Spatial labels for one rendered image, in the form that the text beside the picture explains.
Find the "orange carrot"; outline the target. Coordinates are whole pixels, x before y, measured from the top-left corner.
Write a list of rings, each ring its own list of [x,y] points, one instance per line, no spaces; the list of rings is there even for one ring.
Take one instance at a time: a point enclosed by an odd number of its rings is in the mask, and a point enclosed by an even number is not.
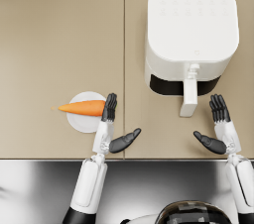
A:
[[[59,107],[63,112],[99,117],[103,113],[104,100],[88,100],[65,104]]]

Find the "pale white air fryer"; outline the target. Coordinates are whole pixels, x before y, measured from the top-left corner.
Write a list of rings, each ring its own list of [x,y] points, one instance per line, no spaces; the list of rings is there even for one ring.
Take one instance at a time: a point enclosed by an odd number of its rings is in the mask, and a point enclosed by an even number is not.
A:
[[[148,0],[145,80],[158,94],[183,95],[191,77],[209,93],[238,44],[235,0]]]

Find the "small white round plate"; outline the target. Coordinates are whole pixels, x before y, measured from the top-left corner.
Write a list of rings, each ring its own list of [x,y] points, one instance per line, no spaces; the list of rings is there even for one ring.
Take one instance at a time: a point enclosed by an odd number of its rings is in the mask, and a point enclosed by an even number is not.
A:
[[[99,93],[93,91],[81,92],[73,97],[70,101],[71,103],[88,101],[88,100],[103,100],[106,98]],[[66,114],[68,122],[81,133],[94,133],[97,131],[99,125],[100,117],[95,116],[85,116],[73,113]]]

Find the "dark round robot body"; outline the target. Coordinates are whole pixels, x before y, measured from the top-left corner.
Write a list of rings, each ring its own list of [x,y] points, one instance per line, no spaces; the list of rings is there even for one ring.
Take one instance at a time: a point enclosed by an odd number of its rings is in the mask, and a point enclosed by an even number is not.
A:
[[[231,221],[216,206],[202,201],[184,200],[168,204],[158,215],[124,219],[120,224],[231,224]]]

